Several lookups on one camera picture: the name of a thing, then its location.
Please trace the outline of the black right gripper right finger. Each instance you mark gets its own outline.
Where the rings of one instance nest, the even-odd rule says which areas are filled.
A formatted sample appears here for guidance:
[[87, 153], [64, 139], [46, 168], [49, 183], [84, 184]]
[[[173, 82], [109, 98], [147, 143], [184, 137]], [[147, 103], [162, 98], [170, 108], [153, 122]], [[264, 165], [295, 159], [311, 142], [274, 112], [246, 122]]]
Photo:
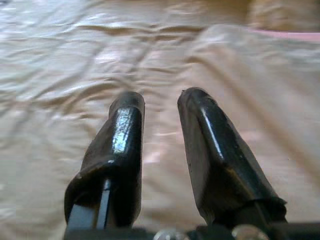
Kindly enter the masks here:
[[203, 89], [177, 101], [196, 207], [207, 224], [282, 222], [282, 200], [246, 142]]

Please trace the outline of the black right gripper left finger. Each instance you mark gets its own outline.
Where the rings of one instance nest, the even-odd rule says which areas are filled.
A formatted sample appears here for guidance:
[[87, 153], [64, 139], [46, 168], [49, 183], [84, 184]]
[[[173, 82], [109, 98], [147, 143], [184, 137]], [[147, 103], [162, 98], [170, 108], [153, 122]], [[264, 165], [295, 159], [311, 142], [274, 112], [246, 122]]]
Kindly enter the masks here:
[[67, 229], [131, 227], [141, 209], [145, 101], [120, 94], [66, 188]]

